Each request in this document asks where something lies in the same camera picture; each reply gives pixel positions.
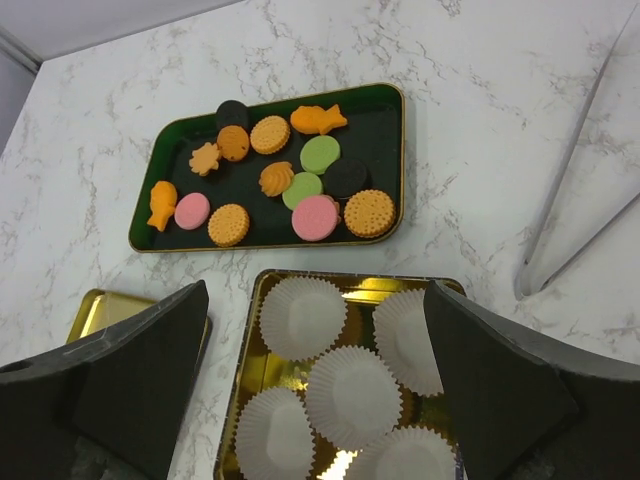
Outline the orange swirl cookie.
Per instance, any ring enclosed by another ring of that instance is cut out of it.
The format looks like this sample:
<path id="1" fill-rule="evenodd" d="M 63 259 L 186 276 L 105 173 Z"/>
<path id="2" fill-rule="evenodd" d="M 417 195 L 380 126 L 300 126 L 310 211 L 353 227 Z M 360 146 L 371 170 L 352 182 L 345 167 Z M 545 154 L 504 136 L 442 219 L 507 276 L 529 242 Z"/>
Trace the orange swirl cookie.
<path id="1" fill-rule="evenodd" d="M 290 162 L 275 162 L 263 169 L 259 185 L 267 197 L 276 197 L 290 187 L 293 177 L 294 172 Z"/>

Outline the pink cookie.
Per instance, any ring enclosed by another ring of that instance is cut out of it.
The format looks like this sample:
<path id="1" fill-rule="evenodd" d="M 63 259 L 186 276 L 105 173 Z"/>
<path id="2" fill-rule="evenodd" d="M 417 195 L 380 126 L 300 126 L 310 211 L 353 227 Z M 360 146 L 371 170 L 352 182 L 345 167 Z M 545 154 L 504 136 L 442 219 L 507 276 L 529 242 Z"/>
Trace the pink cookie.
<path id="1" fill-rule="evenodd" d="M 176 205 L 174 219 L 183 230 L 195 230 L 208 218 L 210 202 L 202 193 L 194 192 L 184 196 Z"/>
<path id="2" fill-rule="evenodd" d="M 339 205 L 327 195 L 305 198 L 295 207 L 291 218 L 296 235 L 308 242 L 324 240 L 339 222 Z"/>

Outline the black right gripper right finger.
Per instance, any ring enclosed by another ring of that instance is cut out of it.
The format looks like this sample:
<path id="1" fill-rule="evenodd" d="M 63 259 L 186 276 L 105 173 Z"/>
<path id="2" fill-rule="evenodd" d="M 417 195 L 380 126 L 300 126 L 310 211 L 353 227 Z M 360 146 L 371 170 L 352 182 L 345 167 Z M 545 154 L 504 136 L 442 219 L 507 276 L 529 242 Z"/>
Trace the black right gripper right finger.
<path id="1" fill-rule="evenodd" d="M 639 368 L 431 283 L 426 324 L 470 479 L 636 479 Z"/>

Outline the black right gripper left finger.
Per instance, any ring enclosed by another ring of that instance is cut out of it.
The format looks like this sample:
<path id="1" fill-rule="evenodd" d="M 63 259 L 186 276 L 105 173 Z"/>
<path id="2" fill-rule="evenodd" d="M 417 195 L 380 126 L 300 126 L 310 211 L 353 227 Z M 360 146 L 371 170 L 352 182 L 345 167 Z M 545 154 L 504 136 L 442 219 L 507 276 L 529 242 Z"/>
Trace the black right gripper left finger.
<path id="1" fill-rule="evenodd" d="M 208 306 L 199 280 L 2 366 L 2 478 L 167 478 L 209 340 Z"/>

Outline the tan sandwich cookie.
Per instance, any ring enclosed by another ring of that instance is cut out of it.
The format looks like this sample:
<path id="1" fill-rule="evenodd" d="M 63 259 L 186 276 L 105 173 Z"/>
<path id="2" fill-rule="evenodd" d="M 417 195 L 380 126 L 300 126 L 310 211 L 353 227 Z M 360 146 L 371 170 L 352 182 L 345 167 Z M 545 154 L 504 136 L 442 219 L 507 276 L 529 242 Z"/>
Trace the tan sandwich cookie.
<path id="1" fill-rule="evenodd" d="M 219 247 L 238 244 L 248 233 L 250 218 L 247 210 L 239 204 L 225 204 L 211 215 L 207 230 L 210 239 Z"/>
<path id="2" fill-rule="evenodd" d="M 343 212 L 347 229 L 360 238 L 375 238 L 387 232 L 395 219 L 395 204 L 381 190 L 363 190 L 352 196 Z"/>
<path id="3" fill-rule="evenodd" d="M 289 140 L 289 123 L 281 116 L 271 115 L 260 120 L 251 130 L 252 148 L 263 155 L 281 150 Z"/>

